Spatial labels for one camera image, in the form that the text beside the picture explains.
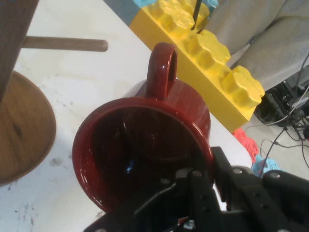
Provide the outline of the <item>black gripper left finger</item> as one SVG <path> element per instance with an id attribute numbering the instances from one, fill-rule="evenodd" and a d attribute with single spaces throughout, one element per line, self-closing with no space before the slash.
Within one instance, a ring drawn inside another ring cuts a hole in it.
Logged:
<path id="1" fill-rule="evenodd" d="M 86 232 L 182 231 L 178 220 L 193 220 L 195 232 L 221 232 L 222 213 L 205 170 L 179 170 L 174 181 L 148 185 L 89 225 Z"/>

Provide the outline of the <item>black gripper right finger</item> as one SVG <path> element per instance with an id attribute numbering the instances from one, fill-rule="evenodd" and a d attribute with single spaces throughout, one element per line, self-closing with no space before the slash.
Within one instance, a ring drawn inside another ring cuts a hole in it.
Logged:
<path id="1" fill-rule="evenodd" d="M 228 211 L 249 214 L 261 232 L 309 230 L 309 182 L 272 170 L 257 177 L 246 167 L 231 166 L 220 147 L 212 147 L 214 177 Z"/>

